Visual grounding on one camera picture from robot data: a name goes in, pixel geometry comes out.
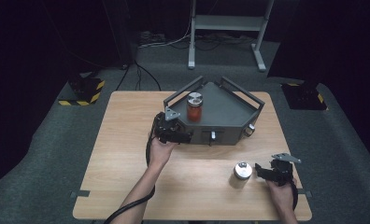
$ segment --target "forearm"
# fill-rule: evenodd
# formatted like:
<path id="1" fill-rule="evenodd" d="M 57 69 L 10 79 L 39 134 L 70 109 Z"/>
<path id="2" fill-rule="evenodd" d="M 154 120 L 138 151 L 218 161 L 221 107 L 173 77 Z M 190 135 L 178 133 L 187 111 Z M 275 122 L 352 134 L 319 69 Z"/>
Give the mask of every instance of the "forearm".
<path id="1" fill-rule="evenodd" d="M 153 190 L 153 187 L 159 177 L 160 172 L 162 171 L 163 167 L 160 166 L 150 166 L 147 168 L 145 173 L 142 177 L 138 180 L 135 184 L 133 189 L 124 199 L 121 207 L 125 206 L 128 203 L 132 203 L 139 199 L 144 198 L 145 196 L 149 195 L 150 192 Z M 145 209 L 147 207 L 147 203 L 139 204 L 124 213 L 120 214 L 118 217 L 113 219 L 111 223 L 120 223 L 120 224 L 139 224 L 142 221 L 144 216 Z"/>
<path id="2" fill-rule="evenodd" d="M 280 220 L 283 224 L 297 224 L 295 213 L 290 209 L 286 211 L 285 209 L 277 208 L 278 214 L 280 215 Z"/>

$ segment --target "gray metal box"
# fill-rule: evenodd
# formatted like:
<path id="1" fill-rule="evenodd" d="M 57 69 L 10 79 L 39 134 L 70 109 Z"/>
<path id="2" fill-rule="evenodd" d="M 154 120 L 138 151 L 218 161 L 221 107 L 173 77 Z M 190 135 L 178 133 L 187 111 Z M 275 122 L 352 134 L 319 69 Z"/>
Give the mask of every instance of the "gray metal box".
<path id="1" fill-rule="evenodd" d="M 242 92 L 258 107 L 241 99 L 231 90 Z M 199 122 L 187 119 L 188 94 L 186 93 L 193 91 L 203 95 L 202 117 Z M 180 97 L 179 100 L 168 105 L 170 101 L 178 97 Z M 203 77 L 199 77 L 164 100 L 164 108 L 168 106 L 180 113 L 178 117 L 180 131 L 192 133 L 191 144 L 196 145 L 232 146 L 241 138 L 249 137 L 254 131 L 253 127 L 263 105 L 263 101 L 226 77 L 222 77 L 220 83 L 205 82 Z"/>

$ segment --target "black object on floor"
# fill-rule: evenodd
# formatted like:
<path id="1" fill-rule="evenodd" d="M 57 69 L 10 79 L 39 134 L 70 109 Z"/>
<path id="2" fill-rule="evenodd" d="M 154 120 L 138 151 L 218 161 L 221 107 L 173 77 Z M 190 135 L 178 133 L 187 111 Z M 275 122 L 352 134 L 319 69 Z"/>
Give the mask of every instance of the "black object on floor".
<path id="1" fill-rule="evenodd" d="M 281 84 L 290 109 L 299 110 L 326 110 L 321 94 L 316 89 L 305 91 L 302 85 Z"/>
<path id="2" fill-rule="evenodd" d="M 84 78 L 81 81 L 68 81 L 59 95 L 60 105 L 94 104 L 105 84 L 100 78 Z"/>

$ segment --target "person's arm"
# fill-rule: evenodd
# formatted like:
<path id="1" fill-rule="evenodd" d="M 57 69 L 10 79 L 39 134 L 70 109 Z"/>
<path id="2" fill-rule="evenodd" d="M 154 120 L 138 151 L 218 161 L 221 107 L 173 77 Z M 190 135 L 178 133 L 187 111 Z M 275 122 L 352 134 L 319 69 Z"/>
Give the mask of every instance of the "person's arm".
<path id="1" fill-rule="evenodd" d="M 284 224 L 296 224 L 296 215 L 292 210 L 293 196 L 291 184 L 287 183 L 284 186 L 279 187 L 276 183 L 266 180 L 267 185 L 270 188 L 270 194 L 272 196 L 273 204 L 275 205 L 280 219 Z"/>
<path id="2" fill-rule="evenodd" d="M 138 199 L 144 198 L 145 196 L 149 195 L 152 191 L 155 183 L 164 168 L 167 164 L 171 152 L 173 148 L 177 145 L 177 143 L 169 143 L 163 144 L 157 138 L 154 138 L 151 142 L 150 146 L 150 162 L 149 167 L 145 171 L 145 173 L 141 176 L 138 182 L 135 184 L 133 189 L 124 199 L 121 207 L 125 206 L 128 203 L 132 203 L 137 201 Z M 133 207 L 124 213 L 120 214 L 119 216 L 115 217 L 111 224 L 139 224 L 141 223 L 145 209 L 147 207 L 147 203 L 142 203 Z"/>

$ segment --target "black equipment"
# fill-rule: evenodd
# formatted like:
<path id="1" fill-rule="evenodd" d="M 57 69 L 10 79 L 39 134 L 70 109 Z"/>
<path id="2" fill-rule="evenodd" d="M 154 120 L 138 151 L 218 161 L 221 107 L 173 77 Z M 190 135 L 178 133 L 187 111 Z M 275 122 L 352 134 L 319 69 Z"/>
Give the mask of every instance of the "black equipment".
<path id="1" fill-rule="evenodd" d="M 258 163 L 255 163 L 257 176 L 265 180 L 277 182 L 279 186 L 284 186 L 285 184 L 290 183 L 293 196 L 292 209 L 295 209 L 298 203 L 298 189 L 293 183 L 292 164 L 290 161 L 301 163 L 301 160 L 296 159 L 287 153 L 276 154 L 272 157 L 274 159 L 270 162 L 270 164 L 273 170 L 264 169 Z"/>
<path id="2" fill-rule="evenodd" d="M 188 91 L 203 95 L 202 115 L 197 122 L 187 118 Z M 243 94 L 254 104 L 233 91 Z M 222 77 L 220 82 L 206 82 L 199 77 L 164 100 L 165 113 L 161 115 L 160 125 L 155 131 L 163 139 L 172 139 L 171 142 L 233 146 L 243 137 L 253 134 L 263 106 L 262 100 L 227 77 Z"/>

